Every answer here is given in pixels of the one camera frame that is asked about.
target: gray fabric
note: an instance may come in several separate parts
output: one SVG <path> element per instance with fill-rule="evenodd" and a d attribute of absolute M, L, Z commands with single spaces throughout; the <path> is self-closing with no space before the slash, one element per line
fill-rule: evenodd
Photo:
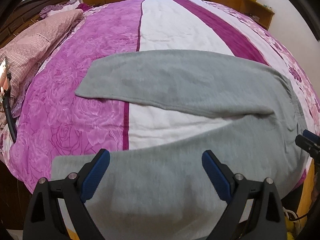
<path fill-rule="evenodd" d="M 290 81 L 256 62 L 202 51 L 118 54 L 94 61 L 76 94 L 207 117 L 244 115 L 185 140 L 112 152 L 109 168 L 86 203 L 106 239 L 209 235 L 226 204 L 202 168 L 207 149 L 248 179 L 272 177 L 281 197 L 298 182 L 307 161 L 294 143 L 307 126 Z M 92 158 L 55 158 L 51 179 L 79 171 Z"/>

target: blue gripper pad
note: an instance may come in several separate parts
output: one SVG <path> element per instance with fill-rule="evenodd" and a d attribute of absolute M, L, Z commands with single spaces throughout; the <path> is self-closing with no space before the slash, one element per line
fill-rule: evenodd
<path fill-rule="evenodd" d="M 232 199 L 230 183 L 207 151 L 202 154 L 202 166 L 221 200 L 229 204 Z"/>
<path fill-rule="evenodd" d="M 313 141 L 316 144 L 319 144 L 320 142 L 320 137 L 317 136 L 316 134 L 308 131 L 308 130 L 304 130 L 302 135 L 306 138 L 308 138 L 310 141 Z"/>
<path fill-rule="evenodd" d="M 95 193 L 104 173 L 110 164 L 110 153 L 101 149 L 97 155 L 100 154 L 99 159 L 89 171 L 87 177 L 82 182 L 80 199 L 82 203 L 91 199 Z"/>

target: white wall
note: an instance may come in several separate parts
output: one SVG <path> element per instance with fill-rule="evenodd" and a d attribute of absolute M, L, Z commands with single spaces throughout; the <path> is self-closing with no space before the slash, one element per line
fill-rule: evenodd
<path fill-rule="evenodd" d="M 320 96 L 320 43 L 289 0 L 257 0 L 272 7 L 269 31 L 293 54 Z"/>

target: wooden headboard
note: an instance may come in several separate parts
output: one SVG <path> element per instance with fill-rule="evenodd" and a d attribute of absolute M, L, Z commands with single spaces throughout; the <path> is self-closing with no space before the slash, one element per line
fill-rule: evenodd
<path fill-rule="evenodd" d="M 20 32 L 41 20 L 40 11 L 55 4 L 65 4 L 70 0 L 24 0 L 10 14 L 7 21 L 0 28 L 0 48 L 4 47 Z"/>

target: pillow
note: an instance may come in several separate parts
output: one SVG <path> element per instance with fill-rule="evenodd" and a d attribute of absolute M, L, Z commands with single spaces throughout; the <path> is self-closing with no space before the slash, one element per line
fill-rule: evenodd
<path fill-rule="evenodd" d="M 75 9 L 64 11 L 41 20 L 10 41 L 5 47 L 0 49 L 0 60 L 5 56 L 8 58 L 8 68 L 11 73 L 11 98 L 12 107 L 14 99 L 18 97 L 20 85 L 26 76 L 32 72 L 32 77 L 39 69 L 41 61 L 52 45 L 66 35 L 73 22 L 82 17 L 83 11 Z M 6 124 L 4 113 L 0 113 L 0 126 Z"/>
<path fill-rule="evenodd" d="M 47 17 L 48 16 L 51 16 L 51 15 L 54 15 L 54 14 L 57 14 L 57 13 L 60 13 L 60 12 L 65 12 L 65 11 L 71 11 L 71 10 L 74 10 L 76 9 L 80 4 L 80 1 L 76 1 L 74 4 L 69 4 L 69 5 L 66 5 L 64 6 L 62 9 L 60 10 L 51 10 L 50 12 L 47 13 Z"/>
<path fill-rule="evenodd" d="M 67 2 L 66 4 L 55 4 L 55 5 L 48 5 L 46 7 L 44 7 L 41 12 L 40 12 L 40 17 L 42 19 L 45 19 L 47 16 L 48 16 L 48 13 L 51 12 L 51 11 L 58 11 L 58 10 L 61 10 L 63 9 L 65 6 L 67 5 L 72 5 L 74 3 L 78 2 L 78 5 L 79 3 L 81 3 L 81 0 L 71 0 L 69 2 Z"/>

